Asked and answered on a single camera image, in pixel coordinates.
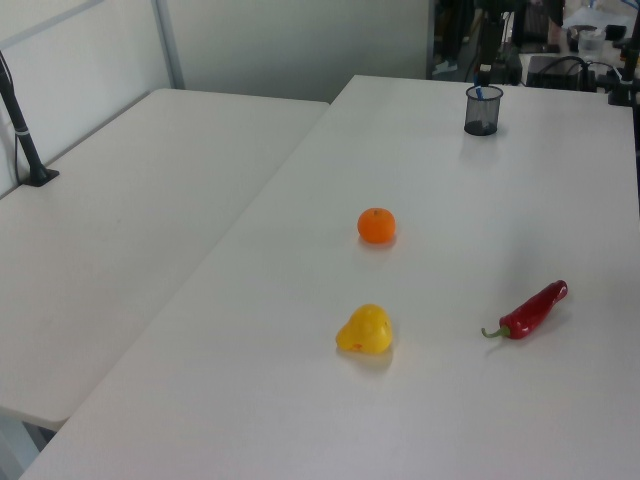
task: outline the mesh pen holder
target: mesh pen holder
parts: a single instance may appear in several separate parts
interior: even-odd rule
[[[468,88],[464,131],[478,137],[496,133],[500,98],[503,94],[504,92],[498,87],[482,87],[482,97],[479,98],[476,87]]]

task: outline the white partition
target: white partition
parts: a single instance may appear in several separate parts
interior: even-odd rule
[[[141,96],[169,86],[153,1],[103,0],[2,50],[43,162]],[[15,183],[13,145],[0,102],[0,196]]]
[[[430,0],[158,4],[190,90],[331,102],[355,74],[425,78]]]

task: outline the red chili pepper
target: red chili pepper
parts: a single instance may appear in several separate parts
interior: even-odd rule
[[[509,337],[514,340],[524,338],[547,318],[551,308],[566,297],[567,292],[565,281],[558,280],[531,297],[509,315],[502,317],[500,329],[497,332],[488,334],[483,328],[482,334],[487,338]]]

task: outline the tangerine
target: tangerine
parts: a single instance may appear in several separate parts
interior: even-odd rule
[[[358,218],[358,233],[369,243],[386,243],[396,233],[396,219],[384,208],[370,208]]]

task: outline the pepper stem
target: pepper stem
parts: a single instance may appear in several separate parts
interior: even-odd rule
[[[482,334],[487,338],[508,337],[511,334],[511,330],[509,330],[509,327],[505,325],[500,327],[500,329],[497,332],[487,333],[487,331],[483,328]]]

